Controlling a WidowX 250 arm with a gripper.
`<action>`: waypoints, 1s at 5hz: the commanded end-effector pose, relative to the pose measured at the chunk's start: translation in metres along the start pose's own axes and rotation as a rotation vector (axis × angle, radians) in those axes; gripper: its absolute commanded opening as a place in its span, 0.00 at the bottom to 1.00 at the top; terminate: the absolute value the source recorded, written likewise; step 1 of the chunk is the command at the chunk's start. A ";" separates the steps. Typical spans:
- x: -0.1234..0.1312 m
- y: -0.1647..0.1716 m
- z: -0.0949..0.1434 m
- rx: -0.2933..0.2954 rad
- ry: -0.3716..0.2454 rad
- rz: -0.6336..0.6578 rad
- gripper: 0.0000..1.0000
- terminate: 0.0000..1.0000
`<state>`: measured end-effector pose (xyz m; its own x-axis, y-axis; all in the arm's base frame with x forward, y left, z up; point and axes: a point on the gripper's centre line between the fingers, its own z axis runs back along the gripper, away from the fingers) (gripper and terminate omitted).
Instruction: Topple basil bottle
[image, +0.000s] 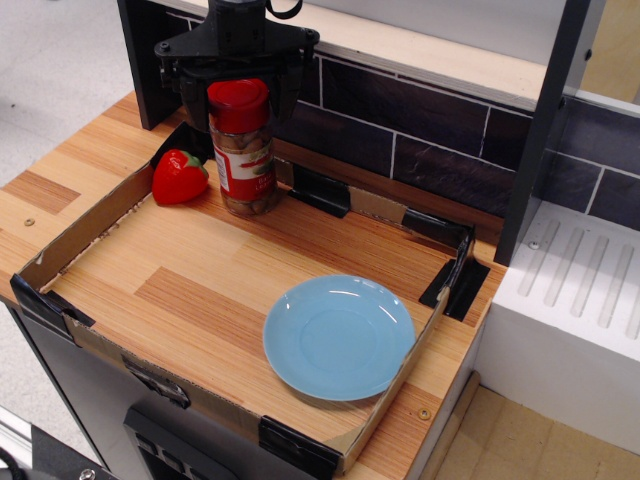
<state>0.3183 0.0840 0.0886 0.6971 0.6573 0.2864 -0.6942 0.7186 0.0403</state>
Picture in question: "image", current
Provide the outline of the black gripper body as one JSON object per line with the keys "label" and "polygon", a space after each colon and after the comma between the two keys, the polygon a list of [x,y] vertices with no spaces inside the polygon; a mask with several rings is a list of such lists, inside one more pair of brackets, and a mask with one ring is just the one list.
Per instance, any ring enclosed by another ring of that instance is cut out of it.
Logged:
{"label": "black gripper body", "polygon": [[297,94],[320,40],[317,31],[286,23],[301,8],[211,4],[199,26],[154,47],[162,84],[182,95],[204,95],[216,82],[258,78],[274,95]]}

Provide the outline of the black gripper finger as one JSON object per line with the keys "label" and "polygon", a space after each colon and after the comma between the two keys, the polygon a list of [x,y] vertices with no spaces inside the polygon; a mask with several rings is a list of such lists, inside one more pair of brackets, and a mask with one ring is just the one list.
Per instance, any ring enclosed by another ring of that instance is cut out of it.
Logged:
{"label": "black gripper finger", "polygon": [[209,102],[206,85],[199,80],[182,79],[180,94],[188,123],[200,132],[209,131]]}
{"label": "black gripper finger", "polygon": [[271,104],[278,121],[284,122],[291,118],[303,86],[304,75],[303,64],[271,67]]}

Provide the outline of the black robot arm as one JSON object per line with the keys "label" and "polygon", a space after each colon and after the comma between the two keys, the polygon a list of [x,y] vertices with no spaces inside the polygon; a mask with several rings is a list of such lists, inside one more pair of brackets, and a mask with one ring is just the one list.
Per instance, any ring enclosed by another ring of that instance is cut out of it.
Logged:
{"label": "black robot arm", "polygon": [[261,79],[275,117],[292,116],[320,40],[313,29],[285,23],[302,5],[277,12],[269,1],[212,0],[199,26],[156,44],[162,86],[181,96],[194,129],[209,130],[207,89],[221,81]]}

